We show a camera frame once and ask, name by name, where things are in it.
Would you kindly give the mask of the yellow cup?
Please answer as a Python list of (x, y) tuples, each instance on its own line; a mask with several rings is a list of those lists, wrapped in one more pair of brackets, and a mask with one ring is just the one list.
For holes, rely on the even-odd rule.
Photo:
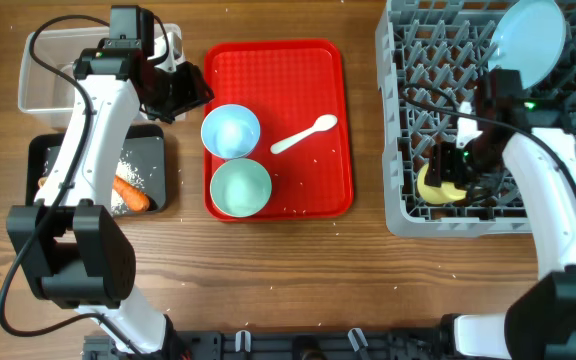
[(441, 205), (461, 201), (467, 197), (467, 191), (457, 188), (452, 182), (443, 182), (439, 187), (426, 185), (425, 180), (428, 170), (428, 164), (421, 168), (416, 185), (419, 195), (426, 203)]

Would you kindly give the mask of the light blue bowl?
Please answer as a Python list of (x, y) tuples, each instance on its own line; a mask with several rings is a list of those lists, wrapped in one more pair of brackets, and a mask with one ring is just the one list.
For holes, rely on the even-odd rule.
[(210, 111), (201, 126), (201, 140), (212, 155), (232, 160), (250, 155), (261, 137), (258, 117), (238, 104), (221, 105)]

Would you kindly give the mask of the orange carrot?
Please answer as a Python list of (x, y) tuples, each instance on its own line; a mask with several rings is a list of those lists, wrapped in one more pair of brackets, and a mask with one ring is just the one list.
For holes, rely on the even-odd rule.
[(113, 190), (133, 212), (145, 212), (150, 208), (148, 196), (118, 176), (114, 177)]

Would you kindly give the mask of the green bowl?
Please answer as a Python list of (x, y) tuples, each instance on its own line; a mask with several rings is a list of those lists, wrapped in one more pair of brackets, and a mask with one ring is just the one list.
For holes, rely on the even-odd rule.
[(258, 162), (239, 158), (225, 162), (210, 181), (216, 208), (231, 217), (245, 218), (260, 212), (272, 194), (272, 180)]

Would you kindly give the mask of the white plastic spoon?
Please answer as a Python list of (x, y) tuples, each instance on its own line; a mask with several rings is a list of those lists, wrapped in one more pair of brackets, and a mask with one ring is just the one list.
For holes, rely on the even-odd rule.
[(337, 125), (337, 122), (338, 119), (335, 115), (332, 114), (321, 115), (316, 119), (316, 121), (311, 127), (274, 143), (270, 147), (270, 152), (274, 155), (280, 154), (317, 132), (325, 132), (332, 129), (334, 126)]

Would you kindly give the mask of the light blue plate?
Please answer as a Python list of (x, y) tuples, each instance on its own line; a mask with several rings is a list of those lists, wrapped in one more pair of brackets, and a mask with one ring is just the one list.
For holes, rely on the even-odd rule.
[(566, 22), (554, 0), (519, 0), (498, 23), (488, 69), (517, 70), (528, 89), (545, 79), (563, 52)]

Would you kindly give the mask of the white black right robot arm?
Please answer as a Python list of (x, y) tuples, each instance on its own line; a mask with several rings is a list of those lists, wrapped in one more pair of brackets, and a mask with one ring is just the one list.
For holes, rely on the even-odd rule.
[(566, 109), (525, 96), (517, 70), (495, 69), (472, 101), (450, 104), (457, 139), (440, 143), (417, 190), (431, 204), (471, 200), (485, 178), (508, 171), (538, 259), (538, 280), (505, 312), (453, 315), (442, 350), (491, 359), (576, 359), (576, 149)]

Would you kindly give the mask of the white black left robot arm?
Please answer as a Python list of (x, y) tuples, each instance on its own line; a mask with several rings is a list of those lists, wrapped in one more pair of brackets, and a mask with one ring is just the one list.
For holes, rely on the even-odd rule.
[(170, 318), (136, 287), (134, 249), (112, 217), (116, 167), (140, 115), (171, 123), (212, 101), (199, 68), (155, 51), (162, 21), (137, 5), (115, 5), (109, 34), (84, 49), (66, 80), (75, 103), (57, 159), (32, 203), (13, 207), (6, 229), (35, 297), (96, 322), (125, 355), (188, 359)]

